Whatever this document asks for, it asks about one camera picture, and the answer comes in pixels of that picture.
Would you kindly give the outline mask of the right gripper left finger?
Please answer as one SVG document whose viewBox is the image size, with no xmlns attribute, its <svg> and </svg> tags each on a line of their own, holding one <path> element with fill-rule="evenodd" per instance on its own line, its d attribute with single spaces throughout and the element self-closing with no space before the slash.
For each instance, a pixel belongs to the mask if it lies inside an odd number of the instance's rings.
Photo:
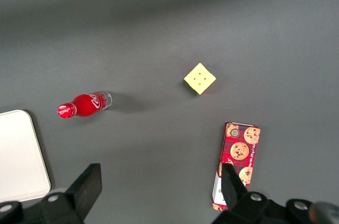
<svg viewBox="0 0 339 224">
<path fill-rule="evenodd" d="M 84 223 L 101 192 L 101 165 L 90 164 L 65 192 L 27 208 L 19 201 L 2 202 L 1 223 Z"/>
</svg>

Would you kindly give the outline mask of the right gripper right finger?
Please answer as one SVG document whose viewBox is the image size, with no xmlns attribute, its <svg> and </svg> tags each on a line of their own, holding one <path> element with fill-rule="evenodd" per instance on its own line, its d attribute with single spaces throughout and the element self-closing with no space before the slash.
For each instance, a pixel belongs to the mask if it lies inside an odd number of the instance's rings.
<svg viewBox="0 0 339 224">
<path fill-rule="evenodd" d="M 224 210 L 213 223 L 328 223 L 328 207 L 302 199 L 285 206 L 259 192 L 249 192 L 233 165 L 222 164 L 221 191 Z"/>
</svg>

